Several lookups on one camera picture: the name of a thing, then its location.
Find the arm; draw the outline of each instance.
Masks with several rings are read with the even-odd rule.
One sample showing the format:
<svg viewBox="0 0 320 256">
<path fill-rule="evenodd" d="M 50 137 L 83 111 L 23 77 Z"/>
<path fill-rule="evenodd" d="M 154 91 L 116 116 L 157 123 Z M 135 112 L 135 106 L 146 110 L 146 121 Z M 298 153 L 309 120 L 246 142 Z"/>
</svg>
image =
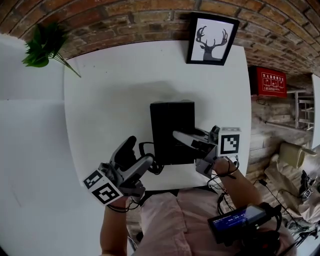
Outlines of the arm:
<svg viewBox="0 0 320 256">
<path fill-rule="evenodd" d="M 236 166 L 231 160 L 229 160 L 229 162 L 230 172 L 232 172 L 236 169 Z M 228 160 L 222 157 L 218 158 L 213 166 L 213 170 L 218 175 L 226 174 L 228 172 L 228 168 Z M 247 206 L 248 204 L 259 205 L 262 203 L 261 195 L 256 187 L 251 184 L 251 182 L 247 180 L 239 170 L 235 171 L 232 176 L 234 176 L 235 179 L 228 176 L 221 177 L 220 179 L 236 208 Z"/>
<path fill-rule="evenodd" d="M 111 205 L 125 208 L 126 200 L 127 198 L 122 197 Z M 106 206 L 100 232 L 102 254 L 127 256 L 127 236 L 126 214 L 113 211 Z"/>
</svg>

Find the framed picture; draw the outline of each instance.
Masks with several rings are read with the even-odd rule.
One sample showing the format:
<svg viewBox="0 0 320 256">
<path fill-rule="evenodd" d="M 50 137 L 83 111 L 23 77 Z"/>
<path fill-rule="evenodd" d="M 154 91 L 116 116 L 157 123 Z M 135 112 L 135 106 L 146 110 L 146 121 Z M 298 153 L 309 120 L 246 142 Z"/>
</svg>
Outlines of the framed picture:
<svg viewBox="0 0 320 256">
<path fill-rule="evenodd" d="M 223 66 L 239 23 L 232 18 L 193 12 L 186 63 Z"/>
</svg>

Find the black box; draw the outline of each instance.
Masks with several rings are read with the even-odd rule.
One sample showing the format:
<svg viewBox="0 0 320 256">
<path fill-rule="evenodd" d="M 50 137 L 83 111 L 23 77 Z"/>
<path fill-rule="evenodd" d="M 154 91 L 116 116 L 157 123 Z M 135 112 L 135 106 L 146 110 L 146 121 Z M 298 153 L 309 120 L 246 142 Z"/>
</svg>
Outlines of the black box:
<svg viewBox="0 0 320 256">
<path fill-rule="evenodd" d="M 156 102 L 150 105 L 150 113 L 157 165 L 193 164 L 197 151 L 175 139 L 173 131 L 193 133 L 195 103 Z"/>
</svg>

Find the white table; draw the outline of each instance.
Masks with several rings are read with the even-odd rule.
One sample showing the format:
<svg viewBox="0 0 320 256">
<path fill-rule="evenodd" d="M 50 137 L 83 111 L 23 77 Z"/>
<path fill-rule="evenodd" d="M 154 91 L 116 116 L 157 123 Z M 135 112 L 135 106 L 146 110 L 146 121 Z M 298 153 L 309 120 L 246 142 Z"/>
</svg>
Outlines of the white table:
<svg viewBox="0 0 320 256">
<path fill-rule="evenodd" d="M 312 84 L 314 98 L 314 125 L 311 148 L 314 149 L 320 145 L 320 78 L 314 74 L 312 74 Z"/>
<path fill-rule="evenodd" d="M 70 60 L 82 76 L 65 69 L 67 132 L 80 182 L 129 136 L 138 143 L 153 140 L 151 103 L 184 99 L 195 102 L 198 128 L 241 128 L 239 169 L 246 174 L 251 98 L 244 48 L 232 46 L 224 66 L 186 64 L 187 49 L 187 41 L 142 42 Z M 207 180 L 194 164 L 167 165 L 160 175 L 147 171 L 141 178 L 147 190 L 203 186 Z"/>
</svg>

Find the device screen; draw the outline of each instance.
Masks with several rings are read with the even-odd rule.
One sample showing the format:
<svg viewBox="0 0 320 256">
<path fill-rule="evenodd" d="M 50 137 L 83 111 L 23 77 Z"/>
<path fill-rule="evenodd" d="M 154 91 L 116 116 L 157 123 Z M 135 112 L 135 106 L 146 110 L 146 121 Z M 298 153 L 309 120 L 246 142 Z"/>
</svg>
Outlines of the device screen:
<svg viewBox="0 0 320 256">
<path fill-rule="evenodd" d="M 235 212 L 232 215 L 213 220 L 212 223 L 218 231 L 227 230 L 243 224 L 251 224 L 266 216 L 266 212 L 256 206 L 248 206 L 246 209 Z"/>
</svg>

